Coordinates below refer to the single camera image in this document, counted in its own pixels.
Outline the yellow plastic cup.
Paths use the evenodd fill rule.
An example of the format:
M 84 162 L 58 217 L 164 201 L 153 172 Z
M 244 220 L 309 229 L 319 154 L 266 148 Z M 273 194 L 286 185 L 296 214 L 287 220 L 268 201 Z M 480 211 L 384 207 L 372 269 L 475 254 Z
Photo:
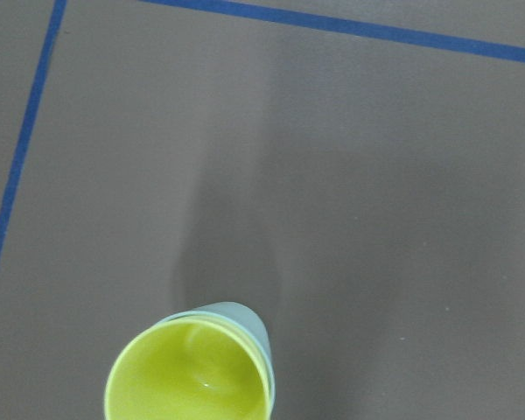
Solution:
M 239 327 L 206 315 L 176 318 L 120 352 L 103 408 L 107 419 L 268 419 L 270 374 Z

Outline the light green plastic cup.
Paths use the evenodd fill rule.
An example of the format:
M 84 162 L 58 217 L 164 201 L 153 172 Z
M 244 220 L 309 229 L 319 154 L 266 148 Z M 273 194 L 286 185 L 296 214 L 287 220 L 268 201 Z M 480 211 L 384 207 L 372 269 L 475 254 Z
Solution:
M 255 357 L 262 363 L 262 382 L 267 394 L 267 418 L 271 417 L 276 400 L 276 379 L 272 364 L 272 352 L 267 328 L 259 315 L 244 304 L 237 302 L 218 302 L 188 311 L 181 311 L 159 320 L 155 326 L 174 319 L 206 316 L 211 320 L 221 320 L 225 325 L 234 326 L 236 331 L 246 337 L 247 344 L 255 348 Z

